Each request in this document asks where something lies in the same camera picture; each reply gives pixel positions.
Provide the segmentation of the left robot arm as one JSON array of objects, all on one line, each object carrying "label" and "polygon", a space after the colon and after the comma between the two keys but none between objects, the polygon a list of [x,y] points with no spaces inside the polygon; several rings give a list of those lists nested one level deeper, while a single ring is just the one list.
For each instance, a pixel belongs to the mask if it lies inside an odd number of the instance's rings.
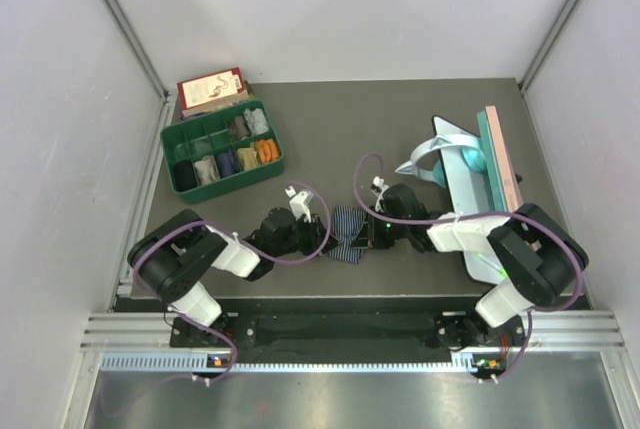
[{"label": "left robot arm", "polygon": [[211,268],[255,281],[288,255],[324,255],[338,240],[317,214],[295,216],[286,208],[269,212],[244,239],[227,235],[192,210],[183,210],[139,240],[127,262],[145,288],[167,308],[192,323],[192,333],[205,345],[226,336],[223,309],[201,282]]}]

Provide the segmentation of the striped blue boxer shorts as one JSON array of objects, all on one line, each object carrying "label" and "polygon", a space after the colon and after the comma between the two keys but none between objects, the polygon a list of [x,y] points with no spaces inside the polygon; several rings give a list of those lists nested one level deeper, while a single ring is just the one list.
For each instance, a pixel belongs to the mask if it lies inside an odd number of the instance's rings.
[{"label": "striped blue boxer shorts", "polygon": [[332,216],[332,236],[337,246],[327,252],[327,256],[343,263],[359,264],[365,251],[351,246],[365,227],[368,214],[361,207],[338,205]]}]

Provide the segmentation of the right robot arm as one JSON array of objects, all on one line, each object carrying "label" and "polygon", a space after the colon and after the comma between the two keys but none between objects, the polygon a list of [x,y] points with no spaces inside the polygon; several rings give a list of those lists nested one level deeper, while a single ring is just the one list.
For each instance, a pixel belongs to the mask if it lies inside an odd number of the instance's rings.
[{"label": "right robot arm", "polygon": [[388,248],[407,239],[419,252],[463,252],[494,260],[506,276],[476,303],[466,329],[476,343],[498,338],[512,317],[532,308],[553,309],[568,286],[580,296],[585,251],[535,204],[518,210],[471,215],[428,212],[405,184],[376,177],[376,203],[368,214],[369,248]]}]

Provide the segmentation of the black underwear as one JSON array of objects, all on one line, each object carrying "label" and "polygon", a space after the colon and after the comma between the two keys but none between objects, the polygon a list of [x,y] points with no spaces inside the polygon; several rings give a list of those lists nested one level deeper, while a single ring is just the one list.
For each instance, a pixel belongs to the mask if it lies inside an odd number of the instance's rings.
[{"label": "black underwear", "polygon": [[198,186],[198,178],[190,160],[176,162],[172,168],[172,175],[177,192],[189,191]]}]

